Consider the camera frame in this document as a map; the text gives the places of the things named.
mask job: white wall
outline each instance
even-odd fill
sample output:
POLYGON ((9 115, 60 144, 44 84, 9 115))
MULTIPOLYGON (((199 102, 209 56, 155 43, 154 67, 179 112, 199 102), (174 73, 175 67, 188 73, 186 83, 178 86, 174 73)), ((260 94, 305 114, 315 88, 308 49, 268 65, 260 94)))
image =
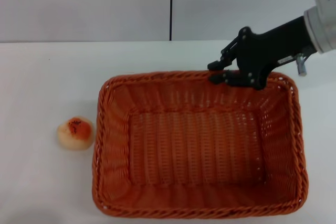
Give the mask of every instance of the white wall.
POLYGON ((170 0, 0 0, 0 41, 168 40, 170 0))
POLYGON ((173 40, 233 39, 244 26, 263 33, 313 5, 314 0, 174 0, 173 40))

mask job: wicker basket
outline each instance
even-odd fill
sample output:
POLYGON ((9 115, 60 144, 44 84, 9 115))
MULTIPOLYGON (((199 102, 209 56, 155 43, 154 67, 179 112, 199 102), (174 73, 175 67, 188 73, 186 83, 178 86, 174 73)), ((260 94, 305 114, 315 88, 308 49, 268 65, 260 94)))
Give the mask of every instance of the wicker basket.
POLYGON ((238 218, 306 201, 298 90, 213 85, 207 71, 119 76, 99 94, 92 193, 107 215, 238 218))

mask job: bread roll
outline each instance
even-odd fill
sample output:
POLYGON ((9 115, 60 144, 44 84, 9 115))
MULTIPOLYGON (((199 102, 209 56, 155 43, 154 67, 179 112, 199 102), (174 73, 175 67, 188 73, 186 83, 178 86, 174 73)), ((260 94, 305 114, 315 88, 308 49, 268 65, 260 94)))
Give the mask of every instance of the bread roll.
POLYGON ((86 150, 94 141, 94 128, 90 120, 75 116, 58 126, 58 141, 69 150, 86 150))

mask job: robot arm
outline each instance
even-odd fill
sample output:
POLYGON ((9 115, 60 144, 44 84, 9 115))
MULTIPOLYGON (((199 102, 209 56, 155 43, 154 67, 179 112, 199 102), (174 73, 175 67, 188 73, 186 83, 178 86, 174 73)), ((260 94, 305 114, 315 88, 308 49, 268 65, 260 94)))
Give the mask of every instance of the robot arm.
POLYGON ((244 27, 210 71, 223 70, 237 59, 239 71, 215 73, 210 81, 231 86, 263 89, 268 75, 277 67, 296 61, 299 75, 305 76, 305 61, 315 52, 336 49, 336 0, 316 0, 305 14, 264 34, 244 27))

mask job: orange spot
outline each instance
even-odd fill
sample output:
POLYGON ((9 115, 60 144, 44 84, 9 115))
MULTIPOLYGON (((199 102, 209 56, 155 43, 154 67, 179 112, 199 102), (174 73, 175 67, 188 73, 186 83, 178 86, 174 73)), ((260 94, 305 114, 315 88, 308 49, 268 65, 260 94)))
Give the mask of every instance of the orange spot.
POLYGON ((74 138, 87 141, 91 135, 91 125, 79 118, 71 118, 68 127, 74 138))

